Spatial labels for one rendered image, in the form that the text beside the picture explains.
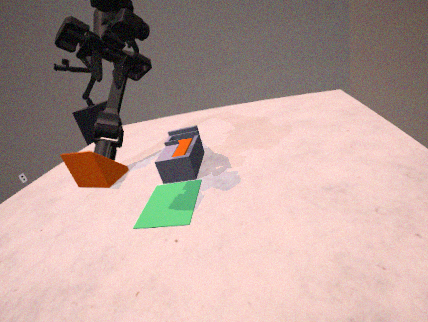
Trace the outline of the orange l-shaped part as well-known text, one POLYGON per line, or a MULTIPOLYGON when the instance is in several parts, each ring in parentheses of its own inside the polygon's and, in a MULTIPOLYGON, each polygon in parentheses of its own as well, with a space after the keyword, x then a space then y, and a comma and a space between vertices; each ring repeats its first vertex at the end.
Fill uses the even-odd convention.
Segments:
POLYGON ((178 141, 179 141, 179 146, 177 147, 172 157, 185 155, 192 142, 192 138, 178 140, 178 141))

